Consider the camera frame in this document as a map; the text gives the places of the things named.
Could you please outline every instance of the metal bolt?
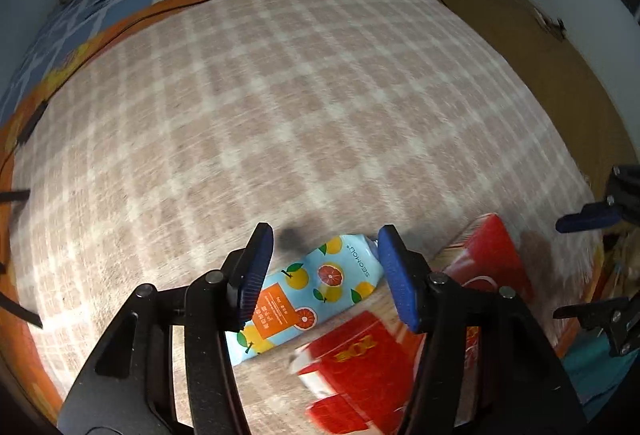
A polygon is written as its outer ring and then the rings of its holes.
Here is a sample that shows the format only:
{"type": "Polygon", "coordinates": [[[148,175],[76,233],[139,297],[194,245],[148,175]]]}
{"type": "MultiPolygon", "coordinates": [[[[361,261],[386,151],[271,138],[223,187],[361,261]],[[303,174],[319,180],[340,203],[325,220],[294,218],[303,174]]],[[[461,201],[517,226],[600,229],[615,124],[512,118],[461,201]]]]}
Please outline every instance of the metal bolt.
{"type": "Polygon", "coordinates": [[[136,287],[136,296],[139,298],[146,298],[154,291],[154,286],[150,283],[143,283],[136,287]]]}
{"type": "Polygon", "coordinates": [[[511,287],[500,287],[500,295],[503,298],[512,299],[516,297],[516,291],[514,291],[511,287]]]}
{"type": "Polygon", "coordinates": [[[449,280],[449,276],[444,274],[444,272],[430,272],[429,280],[431,281],[431,283],[434,283],[436,285],[442,285],[449,280]]]}
{"type": "Polygon", "coordinates": [[[220,269],[209,271],[204,277],[205,281],[212,285],[215,285],[216,283],[220,283],[224,278],[225,278],[225,274],[222,271],[220,271],[220,269]]]}

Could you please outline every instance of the beige checkered blanket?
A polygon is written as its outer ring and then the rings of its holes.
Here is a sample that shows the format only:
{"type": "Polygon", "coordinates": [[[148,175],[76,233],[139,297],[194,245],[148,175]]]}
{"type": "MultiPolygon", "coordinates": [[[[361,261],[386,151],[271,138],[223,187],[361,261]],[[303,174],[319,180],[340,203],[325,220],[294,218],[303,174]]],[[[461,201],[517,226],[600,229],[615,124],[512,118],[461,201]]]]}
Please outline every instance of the beige checkered blanket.
{"type": "MultiPolygon", "coordinates": [[[[552,341],[551,310],[580,298],[597,242],[555,233],[587,184],[510,66],[437,0],[214,0],[174,15],[68,82],[14,186],[31,188],[12,225],[18,291],[63,395],[136,285],[190,283],[258,221],[277,267],[386,223],[430,257],[496,211],[552,341]]],[[[384,286],[358,307],[394,315],[384,286]]],[[[236,368],[254,433],[316,432],[286,368],[322,330],[236,368]]]]}

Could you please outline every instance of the blanket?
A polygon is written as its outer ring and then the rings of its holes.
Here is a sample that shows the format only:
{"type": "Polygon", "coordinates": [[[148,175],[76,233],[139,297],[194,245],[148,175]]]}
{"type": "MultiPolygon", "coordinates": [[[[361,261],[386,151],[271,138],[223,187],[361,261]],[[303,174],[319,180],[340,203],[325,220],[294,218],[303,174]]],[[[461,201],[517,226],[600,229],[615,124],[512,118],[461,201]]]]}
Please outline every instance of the blanket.
{"type": "MultiPolygon", "coordinates": [[[[186,285],[276,231],[272,269],[385,223],[434,255],[498,212],[551,311],[591,279],[596,233],[558,235],[592,198],[509,65],[437,0],[214,0],[89,63],[18,151],[31,188],[11,244],[31,333],[62,395],[132,289],[186,285]]],[[[358,306],[394,314],[382,286],[358,306]]],[[[344,321],[323,325],[326,328],[344,321]]],[[[309,332],[236,369],[254,433],[311,433],[284,369],[309,332]]],[[[176,401],[188,417],[181,339],[176,401]]]]}

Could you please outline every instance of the power cord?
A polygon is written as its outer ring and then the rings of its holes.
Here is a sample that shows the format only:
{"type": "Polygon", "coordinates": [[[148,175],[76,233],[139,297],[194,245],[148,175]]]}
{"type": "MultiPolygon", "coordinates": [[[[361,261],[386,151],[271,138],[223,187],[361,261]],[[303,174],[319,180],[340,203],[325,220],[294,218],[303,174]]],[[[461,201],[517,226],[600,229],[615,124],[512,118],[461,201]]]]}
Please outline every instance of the power cord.
{"type": "Polygon", "coordinates": [[[11,148],[11,151],[9,152],[9,154],[4,158],[4,161],[2,162],[2,166],[0,166],[0,177],[2,177],[2,171],[4,170],[4,167],[6,166],[9,158],[15,153],[15,150],[17,149],[17,147],[19,145],[25,144],[29,140],[29,138],[31,137],[31,134],[33,134],[33,131],[35,130],[37,123],[39,123],[40,119],[44,115],[45,110],[47,110],[47,107],[49,106],[49,101],[53,98],[54,95],[56,95],[62,89],[63,86],[65,86],[66,82],[69,79],[71,79],[71,77],[73,75],[75,75],[75,73],[78,70],[80,70],[80,68],[82,68],[89,61],[91,61],[93,58],[95,58],[96,54],[102,52],[102,50],[104,50],[105,47],[107,47],[114,40],[116,40],[117,38],[122,36],[127,30],[129,30],[130,28],[132,28],[135,25],[138,25],[139,23],[142,23],[143,21],[145,21],[145,20],[147,20],[149,18],[153,18],[153,17],[156,17],[158,15],[165,14],[167,12],[177,11],[177,10],[181,10],[181,9],[187,9],[189,7],[195,7],[197,5],[201,5],[203,3],[206,3],[207,1],[211,1],[211,0],[193,1],[193,2],[190,2],[190,3],[184,3],[182,5],[177,5],[175,7],[162,9],[161,11],[154,12],[152,14],[146,14],[146,15],[138,18],[137,20],[132,21],[131,23],[129,23],[128,25],[126,25],[122,29],[120,29],[109,40],[107,40],[99,49],[94,50],[94,52],[92,52],[87,57],[85,57],[85,59],[82,60],[80,62],[80,64],[78,66],[76,66],[75,69],[73,69],[73,71],[67,76],[67,78],[64,81],[62,81],[62,83],[60,83],[60,85],[52,92],[52,94],[49,95],[49,97],[47,97],[45,100],[43,100],[38,105],[38,107],[33,112],[33,114],[31,114],[30,118],[27,120],[27,122],[25,123],[24,127],[22,128],[22,130],[20,130],[20,133],[18,134],[18,137],[16,139],[16,142],[15,142],[14,146],[11,148]]]}

